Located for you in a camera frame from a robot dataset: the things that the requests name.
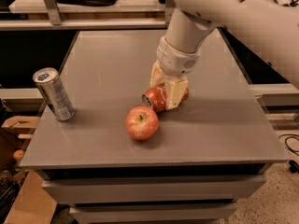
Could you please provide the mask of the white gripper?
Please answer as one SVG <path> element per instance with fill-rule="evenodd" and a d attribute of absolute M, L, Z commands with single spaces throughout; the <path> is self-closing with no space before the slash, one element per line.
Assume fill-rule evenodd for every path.
<path fill-rule="evenodd" d="M 197 63 L 200 52 L 184 53 L 174 49 L 163 36 L 160 39 L 157 51 L 157 61 L 151 69 L 149 85 L 158 86 L 162 83 L 166 91 L 166 110 L 177 108 L 186 89 L 188 79 L 183 74 L 190 73 Z"/>

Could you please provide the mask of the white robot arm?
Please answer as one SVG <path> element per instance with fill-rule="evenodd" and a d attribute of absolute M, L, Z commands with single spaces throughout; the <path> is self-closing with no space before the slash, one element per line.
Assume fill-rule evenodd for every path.
<path fill-rule="evenodd" d="M 266 0 L 173 0 L 175 9 L 157 48 L 150 85 L 165 85 L 167 110 L 178 107 L 186 75 L 210 33 L 223 26 L 291 84 L 299 87 L 299 12 Z"/>

